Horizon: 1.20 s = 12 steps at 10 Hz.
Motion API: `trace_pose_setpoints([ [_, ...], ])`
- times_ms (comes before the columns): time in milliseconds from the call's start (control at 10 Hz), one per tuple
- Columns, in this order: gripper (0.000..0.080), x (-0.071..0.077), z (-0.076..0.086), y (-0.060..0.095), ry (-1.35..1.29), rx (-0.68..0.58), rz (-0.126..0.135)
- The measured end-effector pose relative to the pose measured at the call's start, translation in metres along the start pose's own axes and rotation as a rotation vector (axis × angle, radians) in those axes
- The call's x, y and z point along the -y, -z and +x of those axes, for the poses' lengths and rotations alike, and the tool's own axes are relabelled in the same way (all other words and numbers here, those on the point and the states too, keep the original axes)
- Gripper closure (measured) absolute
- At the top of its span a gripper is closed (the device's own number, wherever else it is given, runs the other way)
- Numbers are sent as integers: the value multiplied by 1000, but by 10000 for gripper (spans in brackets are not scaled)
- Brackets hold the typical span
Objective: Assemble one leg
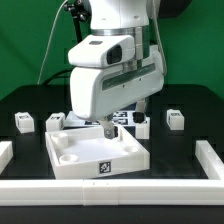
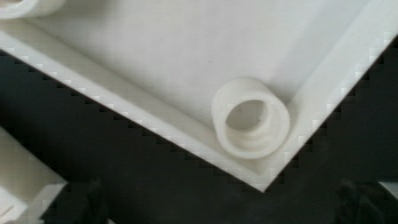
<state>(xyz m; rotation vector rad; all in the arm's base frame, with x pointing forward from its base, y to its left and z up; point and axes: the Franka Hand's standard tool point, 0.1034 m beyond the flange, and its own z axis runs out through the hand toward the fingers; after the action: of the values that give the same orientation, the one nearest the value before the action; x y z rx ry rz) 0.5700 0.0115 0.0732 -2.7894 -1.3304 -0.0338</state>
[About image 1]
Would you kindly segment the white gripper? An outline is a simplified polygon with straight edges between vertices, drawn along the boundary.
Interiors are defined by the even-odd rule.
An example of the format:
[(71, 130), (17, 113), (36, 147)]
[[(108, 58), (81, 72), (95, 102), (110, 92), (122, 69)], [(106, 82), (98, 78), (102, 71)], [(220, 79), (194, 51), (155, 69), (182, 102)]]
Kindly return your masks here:
[(70, 76), (71, 104), (75, 115), (88, 121), (103, 118), (100, 124), (104, 136), (113, 139), (118, 136), (118, 127), (106, 116), (136, 102), (133, 121), (142, 123), (146, 109), (143, 98), (160, 91), (164, 84), (159, 51), (152, 49), (142, 65), (142, 68), (128, 73), (122, 72), (121, 65), (106, 69), (76, 67)]

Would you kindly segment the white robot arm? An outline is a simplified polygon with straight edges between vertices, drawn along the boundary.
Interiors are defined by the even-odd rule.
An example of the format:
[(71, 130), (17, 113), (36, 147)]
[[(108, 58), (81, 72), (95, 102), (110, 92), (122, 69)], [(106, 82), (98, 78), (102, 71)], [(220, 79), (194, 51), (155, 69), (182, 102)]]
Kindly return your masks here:
[(91, 34), (68, 53), (72, 109), (82, 120), (99, 122), (112, 139), (111, 115), (163, 87), (164, 53), (149, 38), (160, 0), (87, 0), (84, 6)]

